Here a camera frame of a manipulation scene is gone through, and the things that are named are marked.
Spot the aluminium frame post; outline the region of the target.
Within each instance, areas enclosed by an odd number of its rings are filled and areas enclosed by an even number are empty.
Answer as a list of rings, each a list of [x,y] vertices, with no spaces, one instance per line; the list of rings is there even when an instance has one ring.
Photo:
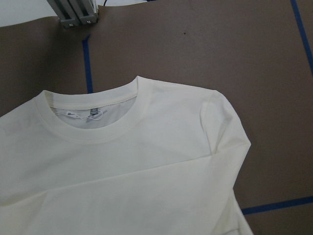
[[[98,5],[95,0],[47,0],[64,28],[98,22]]]

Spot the cream long-sleeve cat shirt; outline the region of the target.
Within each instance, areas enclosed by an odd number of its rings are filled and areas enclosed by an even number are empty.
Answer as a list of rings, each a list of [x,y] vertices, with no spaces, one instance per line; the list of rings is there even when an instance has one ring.
[[[0,232],[250,235],[233,191],[249,148],[218,91],[42,91],[0,119]]]

